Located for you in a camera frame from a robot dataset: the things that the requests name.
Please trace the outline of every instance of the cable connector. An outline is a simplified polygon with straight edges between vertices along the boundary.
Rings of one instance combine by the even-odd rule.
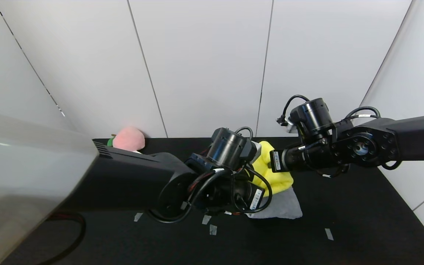
[[[276,119],[276,122],[281,126],[287,126],[286,116],[281,115],[278,119]]]

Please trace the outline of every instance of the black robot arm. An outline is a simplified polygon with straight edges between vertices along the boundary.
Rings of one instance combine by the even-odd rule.
[[[362,109],[372,115],[355,113]],[[352,119],[372,117],[372,121],[353,126]],[[333,123],[323,99],[306,101],[282,122],[289,131],[298,131],[301,145],[271,151],[274,172],[316,170],[338,167],[344,173],[349,165],[395,169],[402,161],[424,160],[424,116],[395,121],[381,118],[373,107],[360,107],[340,122]],[[395,161],[393,166],[387,162]]]
[[[268,181],[251,164],[261,153],[241,130],[217,129],[207,153],[182,162],[169,153],[145,155],[94,142],[99,157],[60,211],[145,210],[162,223],[183,220],[192,206],[209,215],[254,213],[271,202]],[[269,191],[254,185],[260,178]]]

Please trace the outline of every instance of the yellow towel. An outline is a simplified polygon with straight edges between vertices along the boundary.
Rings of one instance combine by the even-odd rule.
[[[269,152],[274,150],[274,148],[266,141],[262,141],[260,142],[260,144],[261,155],[253,163],[254,170],[264,176],[264,178],[269,182],[269,184],[271,184],[273,194],[287,190],[292,186],[292,183],[294,183],[294,179],[292,178],[291,173],[273,173],[272,170],[268,168],[268,164],[271,162]],[[253,183],[265,189],[265,197],[269,196],[268,188],[266,188],[266,184],[264,184],[261,179],[255,176],[253,179]]]

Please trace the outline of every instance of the pink plush toy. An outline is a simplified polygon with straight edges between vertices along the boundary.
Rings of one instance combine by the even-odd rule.
[[[145,136],[135,127],[125,127],[114,137],[112,146],[135,152],[145,147]]]

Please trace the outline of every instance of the black cable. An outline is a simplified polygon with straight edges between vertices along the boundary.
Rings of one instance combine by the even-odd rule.
[[[288,101],[287,101],[287,103],[286,103],[286,106],[284,107],[284,110],[282,111],[282,115],[284,115],[284,116],[286,116],[286,112],[287,112],[287,108],[289,107],[289,104],[291,104],[291,101],[293,100],[293,99],[296,99],[296,98],[300,98],[300,99],[303,99],[303,100],[305,100],[305,101],[310,101],[310,99],[308,99],[308,97],[305,97],[305,96],[303,96],[303,95],[293,95]]]
[[[387,170],[394,170],[394,169],[398,168],[400,166],[400,164],[402,164],[402,161],[398,160],[398,161],[395,161],[395,164],[393,164],[392,166],[389,166],[387,163],[383,163],[382,167],[387,169]]]
[[[379,111],[378,111],[375,107],[369,107],[369,106],[366,106],[366,107],[357,107],[356,109],[352,110],[352,112],[349,112],[349,113],[348,113],[348,115],[346,115],[345,119],[347,119],[347,118],[349,118],[349,117],[353,116],[353,114],[355,114],[356,112],[358,112],[358,111],[360,111],[360,110],[364,110],[364,109],[374,111],[375,115],[376,115],[378,118],[380,118],[380,117],[381,117],[381,113],[380,113],[380,112],[379,112]]]
[[[376,118],[376,119],[379,119],[380,117],[376,116],[376,115],[369,115],[369,116],[364,116],[364,117],[360,117],[359,115],[354,115],[354,116],[344,118],[340,122],[349,121],[349,120],[356,119],[356,118]]]
[[[255,171],[251,166],[246,165],[246,169],[249,170],[254,175],[256,175],[259,179],[261,179],[264,182],[264,184],[268,188],[268,192],[269,192],[268,200],[264,203],[263,206],[256,208],[254,210],[250,210],[250,209],[243,210],[240,207],[238,207],[237,202],[235,201],[235,197],[234,197],[234,195],[235,195],[235,177],[234,177],[234,175],[232,175],[232,183],[230,185],[232,204],[235,208],[237,208],[239,210],[240,213],[258,213],[258,212],[266,209],[269,206],[269,204],[271,203],[271,200],[272,200],[271,184],[269,184],[269,182],[266,180],[266,178],[264,176],[262,176],[261,174],[259,174],[257,171]]]
[[[253,130],[250,127],[247,127],[247,126],[241,127],[239,129],[237,129],[237,131],[235,131],[235,133],[239,133],[240,131],[243,131],[243,130],[249,131],[249,133],[250,133],[250,140],[253,139]]]
[[[152,210],[147,210],[146,214],[148,216],[150,216],[151,218],[153,218],[155,221],[158,221],[160,223],[179,223],[179,222],[181,222],[182,220],[184,220],[184,218],[186,218],[189,215],[189,213],[191,212],[192,206],[194,205],[194,203],[197,200],[197,198],[199,197],[199,195],[205,190],[205,188],[207,188],[207,186],[209,186],[209,184],[212,183],[219,176],[222,176],[227,172],[229,172],[229,170],[224,169],[224,170],[220,170],[220,171],[214,173],[214,175],[212,175],[210,178],[208,178],[204,182],[204,184],[202,184],[202,186],[199,188],[197,193],[195,193],[195,195],[194,195],[194,191],[192,191],[191,196],[190,196],[190,197],[192,197],[192,200],[188,200],[189,203],[187,205],[187,209],[178,218],[175,218],[175,219],[172,219],[172,220],[171,219],[165,219],[165,218],[158,216],[156,213],[153,213]]]
[[[55,257],[49,260],[39,263],[38,265],[50,265],[65,258],[67,255],[72,253],[73,250],[75,250],[83,241],[84,234],[86,233],[86,220],[84,219],[83,215],[79,213],[54,213],[46,221],[64,221],[64,220],[75,221],[81,225],[81,231],[78,235],[78,238],[76,238],[76,240],[68,248],[63,250],[60,254],[56,255]]]

